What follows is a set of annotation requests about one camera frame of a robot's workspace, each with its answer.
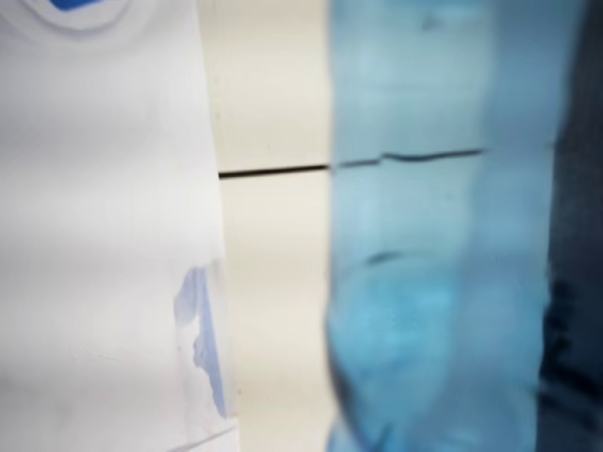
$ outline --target plastic bottle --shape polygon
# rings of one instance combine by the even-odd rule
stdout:
[[[332,1],[332,452],[534,449],[581,8]]]

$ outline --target blue plastic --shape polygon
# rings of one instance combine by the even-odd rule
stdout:
[[[333,0],[332,452],[530,452],[566,0]]]

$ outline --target blue printed logo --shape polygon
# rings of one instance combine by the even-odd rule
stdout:
[[[91,3],[100,3],[103,0],[50,0],[55,8],[61,11],[69,11],[71,9],[82,8]]]

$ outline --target dark gap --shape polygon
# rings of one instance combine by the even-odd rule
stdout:
[[[310,165],[307,167],[248,169],[243,171],[225,171],[220,173],[221,179],[237,179],[240,177],[275,176],[279,174],[291,174],[297,172],[324,171],[328,165]]]
[[[483,150],[474,149],[468,151],[451,151],[447,153],[429,153],[427,155],[405,155],[400,153],[384,153],[381,158],[367,160],[351,160],[342,162],[334,167],[339,170],[347,170],[361,167],[375,167],[383,160],[394,160],[404,163],[421,163],[442,160],[446,158],[473,157],[481,155]],[[285,167],[266,169],[246,169],[243,171],[225,171],[220,173],[221,179],[236,179],[240,177],[273,176],[279,174],[293,174],[298,172],[325,171],[330,170],[330,165],[309,165],[305,167]]]

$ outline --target blue plastic bottle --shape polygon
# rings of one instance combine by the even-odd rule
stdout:
[[[332,0],[331,452],[530,452],[582,4]]]

